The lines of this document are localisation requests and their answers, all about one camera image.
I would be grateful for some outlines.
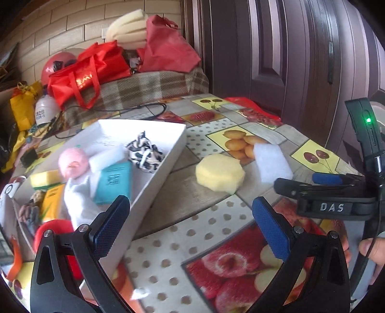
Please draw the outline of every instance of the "metal bolt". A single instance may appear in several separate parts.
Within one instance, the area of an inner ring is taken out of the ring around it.
[[[332,238],[334,238],[334,239],[337,239],[337,238],[338,238],[338,233],[335,232],[335,231],[331,231],[331,232],[329,232],[329,234],[330,234],[330,236],[331,236]]]
[[[303,228],[301,226],[294,226],[294,231],[297,234],[302,234],[303,233]]]
[[[87,231],[87,229],[88,229],[88,225],[87,224],[83,224],[83,225],[79,226],[79,231],[80,232],[85,232],[85,231]]]
[[[51,236],[51,235],[52,235],[52,230],[50,230],[50,229],[47,229],[47,230],[44,232],[44,234],[43,234],[44,237],[49,237],[49,236]]]

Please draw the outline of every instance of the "teal package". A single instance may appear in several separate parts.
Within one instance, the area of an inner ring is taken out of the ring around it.
[[[131,166],[131,162],[117,163],[100,172],[94,197],[96,204],[111,204],[119,195],[131,200]]]

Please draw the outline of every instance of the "yellow package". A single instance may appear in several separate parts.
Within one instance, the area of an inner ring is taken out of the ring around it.
[[[47,190],[40,209],[40,218],[42,219],[42,222],[48,222],[59,217],[64,187],[65,184],[61,184]]]
[[[18,85],[18,88],[21,94],[12,97],[10,103],[19,131],[23,131],[35,124],[35,104],[43,95],[43,88],[38,81],[31,86]]]

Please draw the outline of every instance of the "plaid blanket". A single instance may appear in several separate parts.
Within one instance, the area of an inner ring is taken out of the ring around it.
[[[160,99],[208,92],[209,81],[199,67],[190,73],[169,71],[139,73],[101,85],[100,97],[90,110],[78,108],[76,99],[71,98],[65,104],[64,119],[67,126],[73,127],[90,119],[102,117],[106,113],[101,110],[119,111]],[[87,102],[94,96],[94,89],[88,88],[81,94]]]

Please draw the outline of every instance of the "tile wall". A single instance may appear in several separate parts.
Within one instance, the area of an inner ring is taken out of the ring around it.
[[[87,48],[102,43],[102,28],[136,9],[158,14],[181,27],[180,0],[51,0],[32,12],[0,43],[0,50],[19,42],[22,79],[40,80],[51,55],[67,48]]]

